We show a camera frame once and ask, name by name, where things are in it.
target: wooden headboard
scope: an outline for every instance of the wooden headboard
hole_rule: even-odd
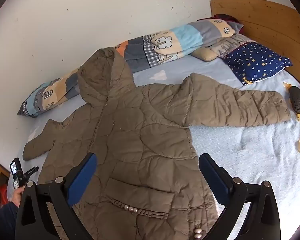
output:
[[[228,14],[243,25],[244,35],[292,60],[286,70],[300,82],[300,15],[265,0],[211,0],[211,12]]]

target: light blue bedsheet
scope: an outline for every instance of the light blue bedsheet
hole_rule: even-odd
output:
[[[190,55],[134,73],[134,81],[136,85],[178,84],[192,72],[210,76],[218,82],[243,90],[275,90],[286,99],[289,95],[283,82],[299,86],[290,74],[282,71],[262,82],[242,87],[241,82],[221,59],[203,62]],[[79,95],[38,116],[29,140],[42,132],[48,119],[63,121],[84,104]],[[271,182],[279,208],[282,240],[288,240],[300,225],[300,153],[297,150],[300,122],[293,112],[291,116],[292,119],[288,122],[253,128],[205,126],[190,128],[193,145],[198,155],[209,153],[214,161],[224,167],[232,177],[240,177],[244,182],[258,184],[263,180]],[[26,171],[35,165],[41,169],[46,154],[29,162],[23,162],[22,150],[18,155],[23,170]],[[38,174],[34,174],[31,179],[37,181]],[[8,196],[12,194],[11,182],[10,177]],[[248,207],[246,204],[229,240],[237,236]],[[218,205],[219,213],[222,209],[223,206]]]

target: red fabric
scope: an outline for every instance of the red fabric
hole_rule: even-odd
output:
[[[7,198],[7,184],[3,184],[0,186],[0,203],[2,205],[8,204],[8,198]]]

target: camera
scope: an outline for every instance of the camera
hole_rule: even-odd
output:
[[[10,164],[11,174],[13,176],[13,187],[19,188],[25,185],[30,176],[39,170],[39,167],[33,167],[26,173],[23,173],[19,158],[15,158]]]

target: blue star-patterned pillow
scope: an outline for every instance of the blue star-patterned pillow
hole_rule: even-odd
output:
[[[247,42],[239,46],[231,51],[224,61],[243,85],[262,81],[285,67],[292,66],[289,58],[282,57],[256,42]]]

